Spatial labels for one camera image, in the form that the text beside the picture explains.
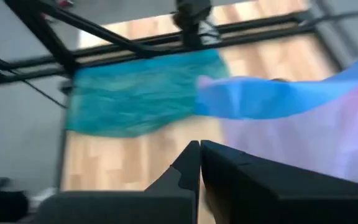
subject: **cloth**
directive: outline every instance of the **cloth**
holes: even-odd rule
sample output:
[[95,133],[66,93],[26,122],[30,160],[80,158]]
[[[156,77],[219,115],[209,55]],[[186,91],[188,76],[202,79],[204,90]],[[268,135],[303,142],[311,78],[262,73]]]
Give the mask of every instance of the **cloth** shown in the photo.
[[67,129],[136,137],[193,115],[200,75],[228,76],[217,50],[167,55],[75,74]]
[[196,113],[221,120],[226,145],[358,182],[358,62],[320,82],[199,84]]
[[17,222],[28,209],[29,201],[23,192],[0,191],[0,222]]

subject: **hardwood floor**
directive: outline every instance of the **hardwood floor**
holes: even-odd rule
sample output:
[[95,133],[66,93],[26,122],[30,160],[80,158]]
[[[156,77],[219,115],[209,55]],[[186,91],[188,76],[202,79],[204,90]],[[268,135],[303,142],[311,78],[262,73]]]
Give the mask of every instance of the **hardwood floor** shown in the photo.
[[[259,0],[215,7],[217,24],[305,9],[304,1]],[[169,15],[106,25],[130,39],[177,31]],[[85,32],[81,47],[107,44]],[[319,80],[334,73],[312,35],[299,35],[219,50],[233,76]],[[192,117],[138,138],[104,138],[68,132],[62,189],[143,190],[194,139],[223,142],[218,122]],[[214,223],[200,199],[199,223]]]

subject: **cable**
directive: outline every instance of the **cable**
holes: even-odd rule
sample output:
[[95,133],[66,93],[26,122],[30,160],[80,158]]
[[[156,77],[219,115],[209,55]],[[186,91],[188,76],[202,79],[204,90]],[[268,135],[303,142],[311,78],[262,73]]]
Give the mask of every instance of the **cable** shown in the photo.
[[[20,75],[19,73],[13,71],[13,70],[7,70],[8,72],[12,73],[13,75]],[[35,87],[33,84],[29,83],[27,80],[22,80],[22,82],[24,82],[25,84],[27,84],[29,87],[31,87],[33,90],[35,90],[36,92],[40,93],[42,96],[48,98],[50,101],[54,102],[56,105],[62,107],[62,108],[67,108],[65,105],[61,104],[59,101],[57,101],[56,99],[52,98],[51,96],[49,96],[48,94],[46,94],[44,91],[38,89],[37,87]]]

